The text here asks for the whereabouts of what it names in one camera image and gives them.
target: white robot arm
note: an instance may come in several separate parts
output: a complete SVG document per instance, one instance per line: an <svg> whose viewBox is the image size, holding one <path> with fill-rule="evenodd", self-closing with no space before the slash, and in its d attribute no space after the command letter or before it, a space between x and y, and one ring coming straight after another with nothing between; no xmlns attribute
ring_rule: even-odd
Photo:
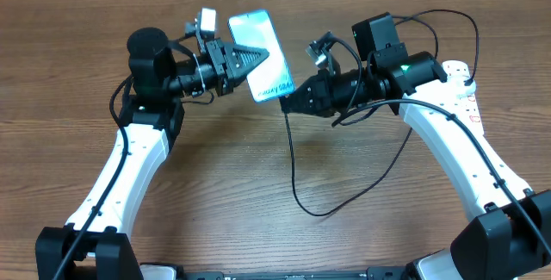
<svg viewBox="0 0 551 280"><path fill-rule="evenodd" d="M495 153L483 136L480 112L474 97L476 83L466 86L468 66L460 61L446 61L443 68L448 82L438 80L419 85L416 92L404 98L417 99L446 109L466 124L506 181L516 199L526 197L531 188ZM461 199L469 221L486 212L490 203L501 208L511 203L497 186L487 165L465 133L446 116L415 104L401 104L399 115L419 134L448 175Z"/></svg>
<svg viewBox="0 0 551 280"><path fill-rule="evenodd" d="M130 239L134 220L147 187L155 171L169 154L169 142L164 129L158 130L152 125L129 124L125 130L129 141L126 163L88 231L101 233L107 227L114 227L118 233L125 233ZM74 224L75 230L82 228L88 220L90 210L105 191L121 160L122 145L121 131L119 131L115 147L96 184L77 212L66 222L66 224Z"/></svg>

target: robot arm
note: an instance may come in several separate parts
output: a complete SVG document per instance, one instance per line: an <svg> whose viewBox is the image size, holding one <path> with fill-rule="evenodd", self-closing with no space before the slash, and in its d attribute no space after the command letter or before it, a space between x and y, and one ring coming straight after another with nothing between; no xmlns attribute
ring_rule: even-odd
<svg viewBox="0 0 551 280"><path fill-rule="evenodd" d="M169 154L169 142L164 129L158 130L152 125L129 124L125 130L130 142L127 161L88 231L101 233L107 227L114 227L117 233L125 233L130 239L134 220L147 187L155 171ZM77 212L69 217L66 225L74 224L75 230L82 228L90 215L91 208L96 205L97 200L105 191L121 160L121 155L122 135L119 131L115 147L96 184Z"/></svg>
<svg viewBox="0 0 551 280"><path fill-rule="evenodd" d="M45 227L40 233L35 246L40 279L179 277L178 269L167 266L150 264L141 271L129 239L147 187L180 133L184 116L180 97L200 96L211 89L218 96L231 94L269 56L266 49L215 39L214 30L215 11L203 9L178 40L169 40L157 28L142 28L130 36L127 49L132 79L127 86L132 81L136 95L123 97L119 115L129 142L126 162L107 191L122 157L119 131L107 164L77 212L63 228ZM198 55L179 43L191 37L197 39ZM172 51L184 53L188 59L176 62ZM100 206L104 193L107 196ZM99 212L90 218L95 206ZM96 268L75 268L74 261L86 256L96 257Z"/></svg>
<svg viewBox="0 0 551 280"><path fill-rule="evenodd" d="M449 250L411 262L402 276L392 279L511 279L549 264L542 242L519 208L535 224L537 232L551 240L551 192L535 194L484 138L480 115L475 111L478 109L470 103L475 101L476 83L469 78L467 65L450 61L442 67L427 52L408 55L388 13L360 22L352 30L359 57L368 61L362 71L368 74L358 80L359 69L341 74L340 67L331 68L324 61L334 59L327 56L331 55L331 44L326 44L330 42L326 38L331 34L326 34L307 50L319 68L318 74L282 101L283 112L322 117L336 112L352 115L346 110L350 102L360 106L396 100L390 104L391 110L432 151L454 185L470 221ZM518 203L512 203L505 195L472 139L457 124L425 106L396 103L399 99L429 103L467 124ZM385 268L378 269L367 270L368 275L383 275L370 280L387 279Z"/></svg>
<svg viewBox="0 0 551 280"><path fill-rule="evenodd" d="M463 83L468 78L467 65L459 61L447 61L443 63L443 68L448 74L446 83L435 80L419 85L415 93L404 95L404 98L441 106L457 115L476 135L477 141L515 198L525 198L532 193L532 189L505 164L482 135L482 124L474 98L476 83L469 86ZM456 124L446 120L446 116L414 104L401 104L399 115L419 134L448 175L469 221L483 215L490 207L501 208L511 203L496 185L495 178L469 138Z"/></svg>

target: black wire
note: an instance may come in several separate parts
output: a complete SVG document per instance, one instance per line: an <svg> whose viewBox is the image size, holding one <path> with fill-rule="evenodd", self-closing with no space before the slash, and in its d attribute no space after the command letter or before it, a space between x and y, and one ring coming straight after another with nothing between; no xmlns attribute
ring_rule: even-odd
<svg viewBox="0 0 551 280"><path fill-rule="evenodd" d="M404 22L409 22L409 21L415 21L415 22L418 22L418 23L421 23L423 25L425 25L431 32L432 34L434 35L434 40L435 40L435 54L434 54L434 57L437 58L438 57L438 48L439 48L439 44L438 44L438 37L436 35L436 30L431 26L429 25L427 22L424 22L420 19L417 18L417 16L421 16L422 14L426 14L426 13L430 13L430 12L438 12L438 11L442 11L442 12L450 12L450 13L455 13L455 14L459 14L459 15L462 15L462 16L465 16L466 18L468 18L471 23L473 24L474 26L474 32L476 34L476 53L475 53L475 57L474 57L474 69L473 69L473 75L471 76L471 78L466 81L466 84L470 84L472 83L472 81L474 80L474 74L476 73L476 69L478 67L478 55L479 55L479 31L478 31L478 28L476 26L476 22L474 21L474 19L465 14L465 13L462 13L462 12L459 12L459 11L454 11L454 10L451 10L451 9L431 9L431 10L427 10L427 11L424 11L424 12L420 12L420 13L417 13L413 16L392 16L392 18L399 18L401 19L401 21L398 21L396 23L394 23L394 26L398 26L400 25L401 23L404 23ZM368 63L366 65L367 67L367 71L368 71L368 77L372 77L373 74L371 72L371 64L370 64L370 61L371 61L371 57L373 55L373 52L370 52L369 56L368 56ZM358 86L359 86L359 83L360 83L360 79L358 79L358 85L356 86L356 91L354 93L354 95L356 95L357 93L357 89L358 89ZM352 97L352 100L350 100L350 103L353 103L354 102L354 97ZM355 119L353 121L348 121L348 122L343 122L346 118L348 118L350 115L353 115L357 112L360 112L360 111L363 111L365 110L366 106L364 107L361 107L361 108L356 108L355 110L353 110L352 112L348 113L349 109L351 107L351 104L349 104L349 107L346 109L346 112L344 112L343 114L341 114L331 125L333 127L335 127L336 125L342 125L342 126L349 126L349 125L353 125L353 124L356 124L360 121L364 121L364 120L367 120L374 112L377 111L377 109L380 107L380 106L377 106L377 107L373 107L371 108L371 110L364 116L358 118L358 119ZM327 213L324 213L324 214L321 214L321 215L317 215L317 214L314 214L310 211L308 211L306 208L304 208L304 206L302 206L302 204L300 203L297 195L296 195L296 190L295 190L295 186L294 186L294 153L293 153L293 141L291 139L291 132L290 132L290 127L288 125L288 117L287 117L287 114L285 114L285 119L286 119L286 124L287 124L287 130L288 130L288 137L289 137L289 147L291 149L291 168L292 168L292 171L291 171L291 179L292 179L292 184L293 184L293 195L294 195L294 199L295 201L299 204L299 206L305 211L307 212L309 215L313 215L313 216L325 216L325 215L330 215L336 211L338 211L339 209L341 209L342 207L344 207L346 204L348 204L349 202L353 201L354 199L356 199L357 197L365 194L366 192L368 192L369 190L373 189L373 187L375 187L387 174L388 172L391 170L391 168L393 167L394 163L396 162L396 160L398 159L398 156L401 154L402 152L402 149L404 148L404 146L406 145L406 142L408 141L409 137L410 137L410 134L412 132L412 129L410 128L409 129L409 132L408 132L408 135L406 136L406 138L404 139L404 142L402 143L402 147L399 149L398 153L396 154L396 156L394 157L393 159L393 162L390 164L390 166L388 167L387 171L382 175L382 177L377 180L375 183L373 183L372 185L370 185L367 189L365 189L364 191L360 192L359 194L357 194L356 196L353 196L352 198L350 198L349 200L347 200L346 202L340 204L339 206L337 206L336 208L334 208L333 210L327 212Z"/></svg>
<svg viewBox="0 0 551 280"><path fill-rule="evenodd" d="M404 142L402 143L401 147L399 148L398 152L396 153L396 156L394 156L394 159L392 161L392 163L390 163L390 165L388 166L387 170L385 171L385 173L382 174L381 177L379 177L379 179L377 179L377 181L373 182L371 185L369 185L369 187L365 190L362 190L361 192L359 192L358 194L352 196L351 198L347 199L345 202L339 204L338 206L336 206L335 208L331 209L330 211L327 211L323 214L317 214L317 213L314 213L310 210L308 210L306 207L304 207L302 205L302 203L300 203L300 200L299 200L299 197L296 195L296 185L295 185L295 180L294 180L294 148L293 148L293 138L291 137L291 127L289 126L289 118L288 118L288 114L285 113L285 125L287 127L287 136L289 138L289 151L291 153L291 184L293 185L293 196L294 196L294 200L296 201L296 203L299 205L300 208L302 208L302 210L304 210L304 212L308 213L309 215L311 216L327 216L327 215L330 215L330 214L333 214L335 212L337 212L338 210L340 210L341 208L343 208L344 206L346 206L347 204L349 204L350 202L353 202L354 200L356 200L358 197L362 196L363 194L369 192L371 189L373 189L377 184L379 184L386 176L387 174L390 172L390 170L393 168L394 166L394 163L396 163L396 160L398 160L398 157L399 155L402 153L402 150L404 150L404 146L406 146L406 142L408 141L408 139L410 138L410 135L412 134L412 129L410 128L410 130L407 132L407 136L406 136L406 139L404 140Z"/></svg>
<svg viewBox="0 0 551 280"><path fill-rule="evenodd" d="M473 17L469 16L466 13L456 11L456 10L453 10L453 9L429 9L429 10L414 14L412 16L409 16L409 17L407 17L407 18L405 18L405 19L403 19L399 22L396 22L395 25L400 25L402 22L408 22L410 20L413 20L417 16L421 16L423 14L432 13L432 12L448 12L448 13L458 14L460 16L465 16L473 24L474 34L475 34L475 39L476 39L476 51L474 52L474 68L473 68L473 74L471 75L471 78L469 80L467 80L467 82L466 82L467 85L471 84L474 81L474 75L476 74L476 68L478 67L478 64L479 64L479 41L480 41L479 28L476 26L476 22L474 21Z"/></svg>
<svg viewBox="0 0 551 280"><path fill-rule="evenodd" d="M175 39L174 41L182 42L183 40L187 40L187 39L191 38L192 36L194 36L194 34L185 34L185 35L179 37L178 39Z"/></svg>
<svg viewBox="0 0 551 280"><path fill-rule="evenodd" d="M438 58L438 37L436 36L436 30L431 25L429 25L429 23L421 21L417 17L411 17L411 16L392 16L392 18L399 18L399 19L404 20L404 21L394 23L394 26L398 26L402 22L408 22L408 21L414 21L414 22L418 22L420 24L425 25L432 32L432 34L434 35L434 44L435 44L434 58L435 59Z"/></svg>
<svg viewBox="0 0 551 280"><path fill-rule="evenodd" d="M214 94L210 90L207 90L207 92L210 94L210 100L207 101L207 102L201 102L201 101L198 101L198 100L183 100L182 103L193 103L193 104L209 105L209 104L213 103L213 101L214 101Z"/></svg>
<svg viewBox="0 0 551 280"><path fill-rule="evenodd" d="M122 91L122 108L124 109L127 106L127 103L130 101L130 90L132 89L132 81L130 83L127 83L124 86L124 91Z"/></svg>
<svg viewBox="0 0 551 280"><path fill-rule="evenodd" d="M420 105L420 106L423 106L423 107L426 107L426 108L429 108L429 109L433 109L436 112L445 115L448 121L453 121L455 124L457 124L457 126L459 126L459 128L461 128L463 130L465 135L473 143L474 148L476 148L476 150L478 151L478 153L482 157L482 160L484 161L484 163L486 164L486 166L490 170L490 174L493 175L493 177L495 178L496 184L499 185L499 187L504 192L504 194L507 196L507 198L511 201L511 203L513 205L515 205L515 207L521 213L521 216L526 220L526 223L528 224L528 226L532 230L532 233L534 233L534 235L537 237L537 239L540 240L540 242L542 243L543 247L545 248L545 251L547 252L547 254L549 256L551 256L551 248L549 247L549 244L547 243L547 241L543 238L542 233L537 228L536 224L532 221L532 219L530 219L529 215L526 213L526 210L524 210L524 208L520 205L518 200L515 198L515 196L509 190L509 188L507 188L507 185L505 184L504 179L499 176L498 171L493 166L492 161L490 161L490 159L488 158L486 152L484 151L484 149L482 148L480 143L476 140L476 137L468 129L468 127L465 124L463 124L463 122L460 121L456 117L455 114L449 113L447 110L442 109L442 108L440 108L440 107L438 107L434 104L426 103L426 102L419 101L419 100L414 100L414 99L390 99L390 100L383 100L383 101L379 101L379 102L375 102L375 103L369 103L369 104L367 104L367 105L365 105L361 108L358 108L354 111L349 112L347 115L344 116L344 119L346 119L346 118L348 118L348 117L350 117L350 116L352 116L352 115L354 115L358 112L361 112L365 109L379 108L380 106L387 105L387 104L392 104L392 103L417 104L417 105Z"/></svg>
<svg viewBox="0 0 551 280"><path fill-rule="evenodd" d="M344 40L342 40L342 39L340 39L336 36L332 36L331 40L333 42L339 43L344 48L346 48L346 50L350 52L350 54L352 55L352 57L354 57L354 59L356 60L356 63L358 64L358 80L357 80L357 83L356 83L356 88L354 89L354 94L352 94L352 98L350 99L350 102L348 103L348 106L347 106L346 110L344 111L346 113L350 110L350 108L352 108L352 105L354 104L354 100L356 100L356 94L358 93L358 90L360 89L360 82L362 81L362 72L363 72L362 60L360 59L360 56L358 56L358 54L354 51L354 49L348 43L346 43Z"/></svg>
<svg viewBox="0 0 551 280"><path fill-rule="evenodd" d="M190 59L193 59L193 52L191 52L190 49L180 44L179 39L176 40L170 40L168 44L168 48L173 49L175 51L178 51L186 56L188 56Z"/></svg>
<svg viewBox="0 0 551 280"><path fill-rule="evenodd" d="M72 257L77 250L78 243L80 240L84 237L84 234L86 233L86 230L90 225L92 224L92 221L96 217L96 215L99 213L100 209L102 208L103 203L105 202L105 199L107 198L109 192L111 189L113 189L113 186L115 185L115 182L117 181L117 178L121 174L122 167L124 166L124 163L127 159L128 155L128 137L127 137L127 131L124 129L124 125L121 123L121 120L119 120L119 117L115 113L115 99L119 92L122 90L125 85L130 84L132 80L132 75L129 76L127 79L125 79L119 87L115 90L113 95L111 96L111 99L109 100L109 112L111 112L111 116L113 117L113 120L119 127L119 130L121 131L122 140L123 140L123 147L122 147L122 155L121 155L121 161L119 161L119 165L117 165L117 168L115 170L115 173L111 177L111 180L109 181L107 187L103 191L102 195L100 196L100 199L98 199L96 206L92 207L92 210L90 211L90 216L84 223L83 227L80 229L80 231L77 234L77 237L72 242L71 247L63 257L63 260L61 261L61 264L59 264L58 269L55 272L55 275L53 276L53 280L59 279L63 273L65 272L65 267L69 263L69 261L72 261Z"/></svg>

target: wooden table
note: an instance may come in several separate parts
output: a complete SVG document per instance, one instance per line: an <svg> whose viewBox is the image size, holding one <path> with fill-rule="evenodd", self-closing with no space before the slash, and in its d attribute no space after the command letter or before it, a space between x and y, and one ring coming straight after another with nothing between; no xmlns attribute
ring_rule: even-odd
<svg viewBox="0 0 551 280"><path fill-rule="evenodd" d="M0 278L34 279L34 242L80 205L110 153L108 99L129 73L127 37L155 26L183 32L201 6L229 16L266 8L297 84L315 74L304 48L330 29L385 11L458 9L480 27L478 98L492 146L536 190L551 188L550 0L0 0ZM474 58L460 16L426 16L439 59ZM433 51L422 26L399 26L410 53ZM355 64L342 50L344 70ZM414 134L387 179L329 218L291 195L288 141L277 102L244 85L213 105L186 106L183 129L147 191L133 230L139 261L187 271L323 271L405 264L449 246L467 225L461 204ZM291 115L300 199L327 210L389 165L407 126L389 109L350 128ZM549 269L528 279L550 278Z"/></svg>

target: smartphone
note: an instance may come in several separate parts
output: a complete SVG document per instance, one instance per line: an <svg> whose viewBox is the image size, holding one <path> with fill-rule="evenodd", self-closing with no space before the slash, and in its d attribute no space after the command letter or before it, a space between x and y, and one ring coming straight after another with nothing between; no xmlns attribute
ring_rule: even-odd
<svg viewBox="0 0 551 280"><path fill-rule="evenodd" d="M255 102L260 103L292 93L293 77L268 11L260 9L233 16L228 21L228 27L236 44L261 47L269 52L268 58L247 76Z"/></svg>

